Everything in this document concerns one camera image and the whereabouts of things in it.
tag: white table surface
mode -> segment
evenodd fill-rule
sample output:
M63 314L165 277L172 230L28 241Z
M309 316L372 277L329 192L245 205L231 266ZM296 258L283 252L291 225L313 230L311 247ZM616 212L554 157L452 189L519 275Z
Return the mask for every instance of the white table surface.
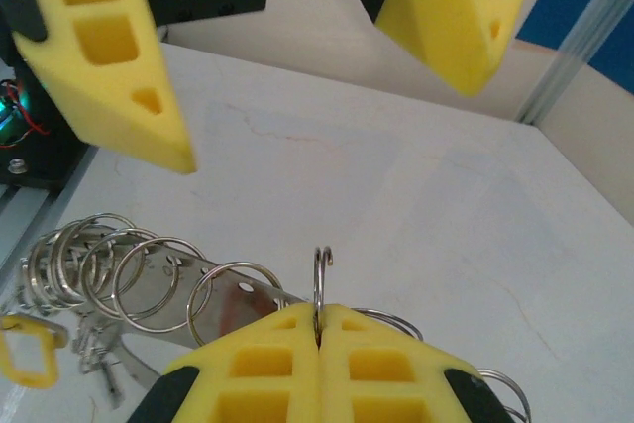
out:
M331 245L327 301L395 313L429 343L508 373L535 422L631 421L634 230L540 132L165 53L199 172L100 151L62 222L117 212L216 262L265 264L306 298L313 248ZM144 357L164 367L171 351L149 342ZM78 375L68 350L60 359L53 390L0 382L0 423L124 421L144 394L118 370L127 399L109 412L97 377Z

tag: yellow plastic tag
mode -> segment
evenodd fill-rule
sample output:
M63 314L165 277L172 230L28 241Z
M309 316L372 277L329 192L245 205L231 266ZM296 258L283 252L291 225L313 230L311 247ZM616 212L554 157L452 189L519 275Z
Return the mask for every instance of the yellow plastic tag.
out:
M29 388L46 389L58 379L55 349L65 347L68 333L65 328L37 317L12 314L0 317L0 371L11 381ZM16 332L37 337L44 358L44 373L16 369L5 334Z

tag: white wall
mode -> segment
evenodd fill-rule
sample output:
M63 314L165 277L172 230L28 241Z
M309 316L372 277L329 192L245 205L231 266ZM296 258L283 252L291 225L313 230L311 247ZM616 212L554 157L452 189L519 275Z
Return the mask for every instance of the white wall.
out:
M634 96L586 66L540 129L634 224Z
M526 0L517 28L536 0ZM268 0L266 10L170 28L171 43L514 119L552 53L513 42L498 75L464 98L374 28L360 0Z

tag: yellow key tag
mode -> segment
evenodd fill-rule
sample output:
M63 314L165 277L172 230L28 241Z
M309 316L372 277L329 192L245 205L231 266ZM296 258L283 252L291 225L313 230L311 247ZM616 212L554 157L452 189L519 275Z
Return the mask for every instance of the yellow key tag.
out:
M63 326L26 314L1 316L0 329L0 371L9 380L28 388L46 389L54 386L58 378L55 349L66 346L68 331ZM40 340L45 367L43 373L15 368L5 337L9 332L31 335Z

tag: white work surface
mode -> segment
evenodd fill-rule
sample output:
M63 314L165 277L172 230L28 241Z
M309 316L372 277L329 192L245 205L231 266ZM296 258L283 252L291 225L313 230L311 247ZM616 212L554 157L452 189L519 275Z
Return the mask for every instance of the white work surface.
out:
M504 371L535 422L632 421L634 231L539 131L165 53L200 170L101 151L62 222L120 213L215 262L264 264L305 298L313 249L331 245L328 302L392 312L429 343ZM169 352L147 342L143 357L164 367ZM109 412L97 376L78 375L68 350L60 359L53 390L0 383L0 422L125 421L143 396L115 367L127 398Z

